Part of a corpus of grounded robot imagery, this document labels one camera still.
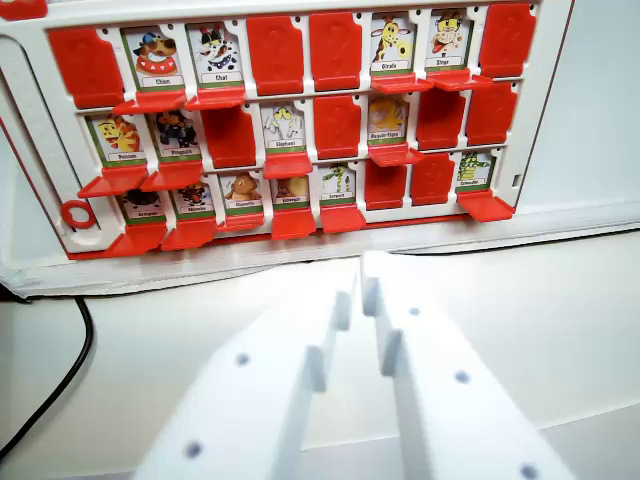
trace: black screw hole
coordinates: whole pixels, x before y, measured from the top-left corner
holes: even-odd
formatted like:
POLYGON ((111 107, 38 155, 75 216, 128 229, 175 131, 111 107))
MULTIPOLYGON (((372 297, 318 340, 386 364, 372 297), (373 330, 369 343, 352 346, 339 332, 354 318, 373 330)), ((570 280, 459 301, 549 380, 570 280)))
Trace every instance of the black screw hole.
POLYGON ((246 353, 239 353, 236 356, 236 363, 239 367, 244 367, 251 361, 251 358, 246 353))
POLYGON ((469 383, 470 380, 471 378, 469 377, 469 374, 464 370, 460 370, 459 372, 456 373, 456 381, 458 383, 466 384, 466 383, 469 383))
POLYGON ((202 445, 200 445, 198 442, 191 442, 184 450, 184 454, 187 456, 187 458, 196 458, 201 453, 202 445))

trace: black cable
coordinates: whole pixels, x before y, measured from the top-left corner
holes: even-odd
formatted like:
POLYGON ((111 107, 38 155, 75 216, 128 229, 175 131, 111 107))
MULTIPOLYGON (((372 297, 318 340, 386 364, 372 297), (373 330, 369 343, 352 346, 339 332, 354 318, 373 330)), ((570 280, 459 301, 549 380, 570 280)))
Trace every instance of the black cable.
POLYGON ((91 318, 91 313, 87 308, 87 304, 84 302, 82 297, 76 297, 76 304, 78 305, 78 309, 80 310, 80 314, 82 315, 82 319, 84 320, 84 328, 85 328, 85 337, 84 337, 84 345, 82 345, 82 350, 78 354, 78 358, 73 363, 67 374, 64 376, 62 381, 58 384, 51 395, 38 407, 38 409, 29 417, 29 419, 22 425, 18 433, 16 433, 9 443, 7 443, 2 450, 0 450, 0 464, 4 461, 4 459, 9 455, 9 453, 20 443, 20 441, 24 438, 24 436, 33 428, 40 417, 44 415, 44 413, 49 410, 51 405, 55 403, 60 394, 64 392, 64 390, 69 386, 73 378, 80 371, 80 368, 84 364, 84 361, 89 356, 89 352, 91 351, 91 346, 93 345, 93 319, 91 318))

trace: red plastic ring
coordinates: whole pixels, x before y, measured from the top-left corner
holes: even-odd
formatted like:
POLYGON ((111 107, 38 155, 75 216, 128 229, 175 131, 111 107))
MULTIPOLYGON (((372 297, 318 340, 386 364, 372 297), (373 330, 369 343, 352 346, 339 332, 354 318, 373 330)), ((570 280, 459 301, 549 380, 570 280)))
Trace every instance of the red plastic ring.
POLYGON ((82 200, 69 200, 68 202, 64 202, 62 204, 62 208, 60 209, 60 214, 62 215, 62 219, 73 228, 91 228, 96 223, 96 216, 93 214, 93 210, 91 209, 91 205, 87 202, 83 202, 82 200), (79 222, 73 218, 73 214, 71 213, 72 208, 81 208, 89 218, 84 222, 79 222))

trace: cartoon bear card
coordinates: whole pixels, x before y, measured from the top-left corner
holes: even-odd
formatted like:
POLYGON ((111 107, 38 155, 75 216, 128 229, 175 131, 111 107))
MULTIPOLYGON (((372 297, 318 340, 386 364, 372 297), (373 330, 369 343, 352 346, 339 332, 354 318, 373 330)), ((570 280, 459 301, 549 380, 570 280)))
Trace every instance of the cartoon bear card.
POLYGON ((467 152, 462 155, 456 192, 485 190, 491 186, 496 159, 489 152, 467 152))
POLYGON ((374 13, 371 20, 371 75, 411 73, 416 25, 407 12, 374 13))
POLYGON ((103 167, 146 163, 140 146, 140 135, 133 123, 112 113, 90 115, 85 120, 103 167))
POLYGON ((464 9, 433 10, 425 69, 431 72, 465 68, 472 32, 473 22, 464 9))
POLYGON ((148 114, 147 122, 160 162, 202 159, 193 121, 182 110, 148 114))
POLYGON ((271 180, 271 197, 274 210, 308 207, 309 178, 304 175, 271 180))
POLYGON ((203 182, 170 191, 171 203, 178 220, 215 217, 209 185, 203 182))
POLYGON ((261 105, 260 116, 267 153, 303 152, 307 149, 304 114, 293 106, 293 102, 261 105))
POLYGON ((368 144, 403 143, 407 135, 409 105, 399 96, 371 96, 369 103, 368 144))
POLYGON ((356 202, 356 172, 347 163, 319 165, 318 174, 322 181, 320 205, 356 202))
POLYGON ((220 175, 218 178, 227 215, 262 212, 262 195, 258 180, 248 172, 220 175))
POLYGON ((127 225, 165 222, 162 200, 158 192, 135 189, 116 197, 127 225))
POLYGON ((187 25, 198 86, 205 88, 242 86, 238 39, 223 22, 187 25))
POLYGON ((176 42, 160 27, 123 28, 121 35, 139 91, 184 88, 176 42))

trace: character card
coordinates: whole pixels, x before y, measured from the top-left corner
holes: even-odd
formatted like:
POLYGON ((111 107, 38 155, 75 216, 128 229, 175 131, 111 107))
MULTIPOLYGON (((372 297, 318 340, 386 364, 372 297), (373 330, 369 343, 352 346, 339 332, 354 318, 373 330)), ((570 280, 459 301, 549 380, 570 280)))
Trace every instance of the character card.
POLYGON ((465 68, 471 46, 473 22, 464 9, 433 10, 427 46, 427 71, 465 68))
POLYGON ((187 37, 198 86, 244 85, 238 39, 226 30, 223 22, 187 25, 187 37))
POLYGON ((160 27, 123 28, 121 35, 138 90, 184 88, 176 42, 160 27))
POLYGON ((255 178, 247 172, 220 175, 218 178, 227 215, 262 212, 262 195, 255 178))
POLYGON ((149 114, 147 122, 160 162, 181 162, 202 158, 193 121, 181 110, 149 114))
POLYGON ((462 155, 456 192, 485 190, 491 186, 496 159, 489 152, 468 152, 462 155))
POLYGON ((206 183, 198 182, 169 192, 178 220, 215 217, 211 191, 206 183))
POLYGON ((322 179, 320 205, 356 203, 356 172, 347 163, 331 163, 318 166, 322 179))
POLYGON ((416 25, 407 12, 374 13, 371 20, 371 75, 411 73, 416 25))
POLYGON ((268 103, 260 107, 267 153, 304 152, 304 114, 293 102, 268 103))
POLYGON ((135 189, 116 197, 127 225, 165 222, 162 200, 158 192, 135 189))
POLYGON ((308 207, 310 205, 309 178, 304 175, 271 180, 271 196, 274 210, 308 207))
POLYGON ((369 103, 368 144, 402 143, 407 135, 409 105, 391 95, 372 96, 369 103))
POLYGON ((103 167, 146 163, 140 135, 133 123, 111 113, 90 115, 85 120, 103 167))

